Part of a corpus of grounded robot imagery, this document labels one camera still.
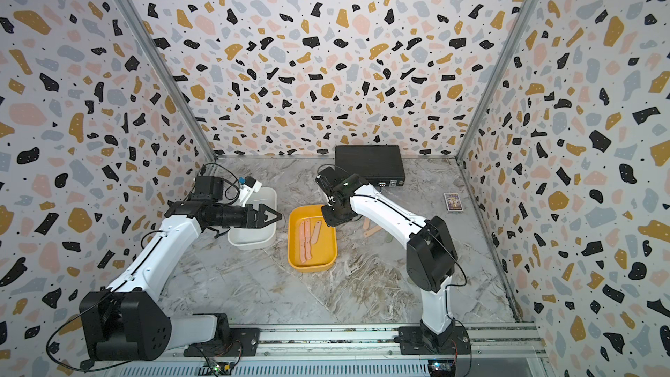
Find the white plastic bin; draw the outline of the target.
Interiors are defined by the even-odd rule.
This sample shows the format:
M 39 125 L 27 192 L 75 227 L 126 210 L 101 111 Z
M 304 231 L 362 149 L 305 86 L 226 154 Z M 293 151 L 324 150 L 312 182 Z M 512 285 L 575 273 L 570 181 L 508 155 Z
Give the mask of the white plastic bin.
M 276 240 L 277 222 L 281 215 L 277 213 L 277 193 L 273 188 L 261 187 L 249 190 L 244 187 L 243 198 L 245 213 L 249 218 L 243 227 L 232 227 L 228 241 L 241 251 L 266 249 Z

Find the yellow plastic bin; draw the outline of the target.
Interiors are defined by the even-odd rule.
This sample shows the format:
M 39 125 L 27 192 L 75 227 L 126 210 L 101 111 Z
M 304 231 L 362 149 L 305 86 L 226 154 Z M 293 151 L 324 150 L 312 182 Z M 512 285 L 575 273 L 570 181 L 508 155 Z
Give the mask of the yellow plastic bin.
M 329 270 L 338 256 L 335 228 L 329 227 L 321 205 L 301 206 L 288 220 L 288 262 L 298 272 Z

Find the long pink sheathed knife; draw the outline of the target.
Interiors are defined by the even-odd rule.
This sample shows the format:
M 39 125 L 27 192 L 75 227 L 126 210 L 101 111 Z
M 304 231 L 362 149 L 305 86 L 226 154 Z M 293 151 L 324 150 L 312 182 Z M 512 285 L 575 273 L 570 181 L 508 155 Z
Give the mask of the long pink sheathed knife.
M 305 221 L 301 221 L 298 225 L 298 250 L 300 262 L 303 265 L 306 262 L 305 256 Z

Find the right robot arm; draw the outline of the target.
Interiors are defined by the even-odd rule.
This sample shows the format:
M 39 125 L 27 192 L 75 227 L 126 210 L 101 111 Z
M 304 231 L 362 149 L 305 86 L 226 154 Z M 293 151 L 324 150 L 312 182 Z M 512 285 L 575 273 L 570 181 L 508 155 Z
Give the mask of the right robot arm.
M 431 353 L 449 347 L 455 335 L 450 288 L 459 265 L 445 221 L 439 216 L 428 219 L 414 214 L 382 195 L 365 178 L 344 176 L 335 166 L 321 170 L 316 183 L 327 199 L 321 211 L 328 226 L 337 227 L 363 216 L 402 245 L 408 277 L 422 291 L 420 341 Z

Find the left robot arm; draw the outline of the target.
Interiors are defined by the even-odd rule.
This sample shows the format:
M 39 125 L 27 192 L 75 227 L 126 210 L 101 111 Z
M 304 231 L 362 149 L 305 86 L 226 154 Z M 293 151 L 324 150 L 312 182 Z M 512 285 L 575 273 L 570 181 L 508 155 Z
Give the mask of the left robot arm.
M 226 350 L 235 345 L 223 313 L 197 314 L 171 319 L 158 301 L 173 270 L 186 250 L 206 230 L 215 228 L 261 230 L 282 219 L 266 204 L 252 206 L 249 199 L 262 184 L 201 171 L 181 202 L 174 202 L 152 238 L 133 263 L 109 286 L 91 291 L 80 302 L 88 361 L 81 373 L 110 369 L 132 361 L 153 361 L 178 347 L 215 341 Z

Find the playing card box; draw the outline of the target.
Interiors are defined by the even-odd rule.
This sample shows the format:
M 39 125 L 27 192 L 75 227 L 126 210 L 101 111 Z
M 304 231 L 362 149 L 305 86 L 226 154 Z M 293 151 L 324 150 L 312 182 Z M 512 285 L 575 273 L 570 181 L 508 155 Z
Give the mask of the playing card box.
M 444 201 L 449 212 L 462 212 L 464 211 L 462 200 L 458 193 L 445 193 Z

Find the black ribbed briefcase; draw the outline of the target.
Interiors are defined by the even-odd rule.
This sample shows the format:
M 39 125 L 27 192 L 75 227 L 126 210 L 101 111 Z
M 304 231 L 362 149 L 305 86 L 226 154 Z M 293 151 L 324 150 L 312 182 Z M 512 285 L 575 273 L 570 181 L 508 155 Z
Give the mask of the black ribbed briefcase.
M 401 187 L 406 180 L 397 145 L 336 146 L 335 165 L 348 174 L 365 178 L 375 187 Z

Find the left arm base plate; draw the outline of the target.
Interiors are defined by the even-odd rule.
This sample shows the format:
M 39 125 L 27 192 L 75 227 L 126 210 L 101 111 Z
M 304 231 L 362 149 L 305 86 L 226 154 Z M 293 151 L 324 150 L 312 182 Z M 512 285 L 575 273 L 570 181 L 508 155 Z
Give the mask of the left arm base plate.
M 188 346 L 184 357 L 254 357 L 260 342 L 260 329 L 251 327 L 233 327 L 230 337 L 223 341 L 218 338 Z

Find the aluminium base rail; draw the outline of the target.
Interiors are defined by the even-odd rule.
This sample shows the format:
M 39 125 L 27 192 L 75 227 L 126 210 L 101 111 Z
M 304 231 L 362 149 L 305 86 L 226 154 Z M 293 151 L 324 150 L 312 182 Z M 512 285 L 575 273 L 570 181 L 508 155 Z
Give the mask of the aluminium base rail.
M 260 326 L 254 357 L 184 357 L 186 348 L 136 361 L 111 376 L 552 376 L 537 328 L 469 323 L 471 354 L 402 355 L 407 324 Z

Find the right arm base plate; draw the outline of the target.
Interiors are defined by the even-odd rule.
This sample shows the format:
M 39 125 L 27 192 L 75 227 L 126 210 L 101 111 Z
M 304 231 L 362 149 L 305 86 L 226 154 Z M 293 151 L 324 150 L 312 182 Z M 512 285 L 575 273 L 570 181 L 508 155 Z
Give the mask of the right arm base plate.
M 402 355 L 471 354 L 470 338 L 463 326 L 451 325 L 440 334 L 425 326 L 402 326 L 394 342 L 400 345 Z

